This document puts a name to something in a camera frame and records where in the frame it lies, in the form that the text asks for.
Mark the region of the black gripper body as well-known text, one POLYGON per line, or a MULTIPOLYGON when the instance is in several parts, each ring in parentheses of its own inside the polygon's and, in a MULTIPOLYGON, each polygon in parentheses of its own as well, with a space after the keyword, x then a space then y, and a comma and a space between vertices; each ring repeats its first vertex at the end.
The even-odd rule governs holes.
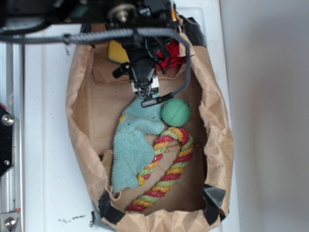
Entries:
POLYGON ((150 57, 146 49, 146 39, 141 36, 132 38, 115 39, 126 50, 129 62, 119 64, 112 75, 120 78, 123 75, 129 76, 133 92, 138 88, 153 88, 158 91, 159 83, 156 74, 156 61, 150 57))

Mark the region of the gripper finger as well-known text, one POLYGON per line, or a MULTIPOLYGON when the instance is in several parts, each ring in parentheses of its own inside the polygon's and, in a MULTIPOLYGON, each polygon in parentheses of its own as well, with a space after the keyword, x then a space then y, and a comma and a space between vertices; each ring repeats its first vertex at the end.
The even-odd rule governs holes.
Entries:
POLYGON ((155 92, 155 90, 153 88, 148 89, 147 93, 146 93, 145 100, 146 101, 151 100, 153 98, 152 95, 154 94, 154 92, 155 92))
POLYGON ((141 100, 146 99, 146 88, 138 88, 136 92, 137 97, 141 100))

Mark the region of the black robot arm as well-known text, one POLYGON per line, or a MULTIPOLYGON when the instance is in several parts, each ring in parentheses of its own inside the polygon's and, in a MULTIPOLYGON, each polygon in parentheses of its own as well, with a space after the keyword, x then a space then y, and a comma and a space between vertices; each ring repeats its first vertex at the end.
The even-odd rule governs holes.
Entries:
POLYGON ((143 107, 159 104, 175 92, 157 96, 156 69, 171 66, 168 44, 179 40, 178 19, 169 0, 3 0, 0 40, 16 44, 88 44, 116 41, 128 56, 113 76, 129 77, 143 107), (51 25, 82 24, 79 35, 63 34, 27 39, 25 34, 51 25))

